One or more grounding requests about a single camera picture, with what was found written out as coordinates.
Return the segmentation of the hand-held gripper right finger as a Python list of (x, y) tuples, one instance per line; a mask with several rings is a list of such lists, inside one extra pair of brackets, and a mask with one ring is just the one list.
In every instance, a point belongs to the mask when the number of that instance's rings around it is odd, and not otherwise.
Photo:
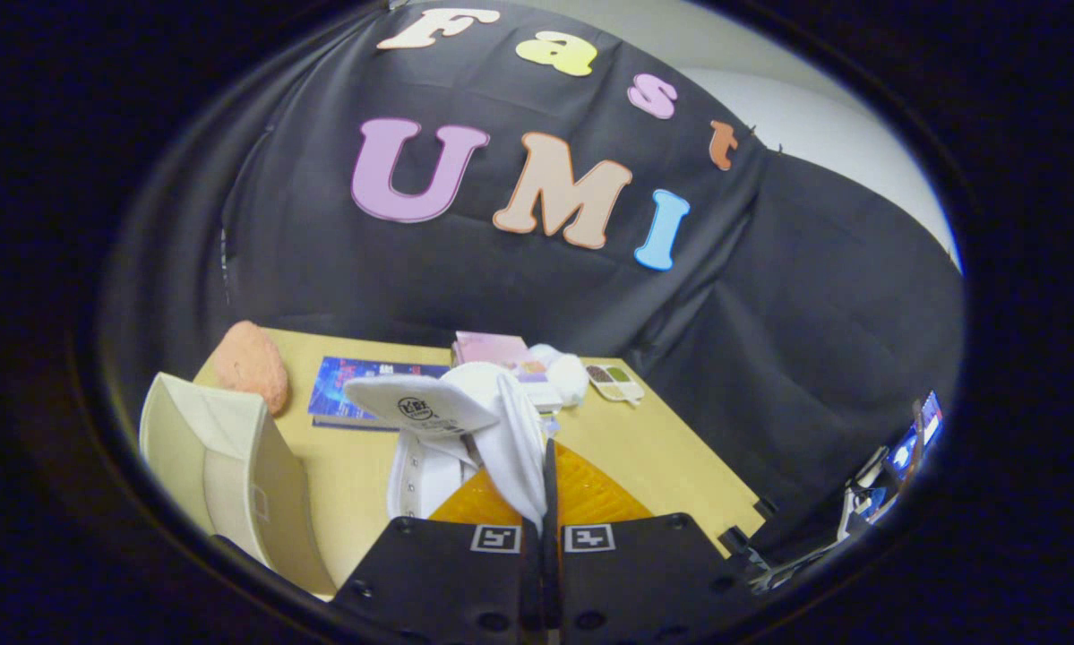
[(688, 513), (652, 515), (568, 448), (550, 445), (560, 534), (550, 560), (563, 644), (736, 637), (754, 606), (740, 556)]

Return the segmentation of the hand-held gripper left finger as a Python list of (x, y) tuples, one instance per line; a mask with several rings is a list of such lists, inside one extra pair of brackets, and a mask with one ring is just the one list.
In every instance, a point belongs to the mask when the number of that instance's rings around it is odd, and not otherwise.
[(430, 518), (390, 521), (331, 605), (397, 644), (541, 640), (539, 530), (478, 472)]

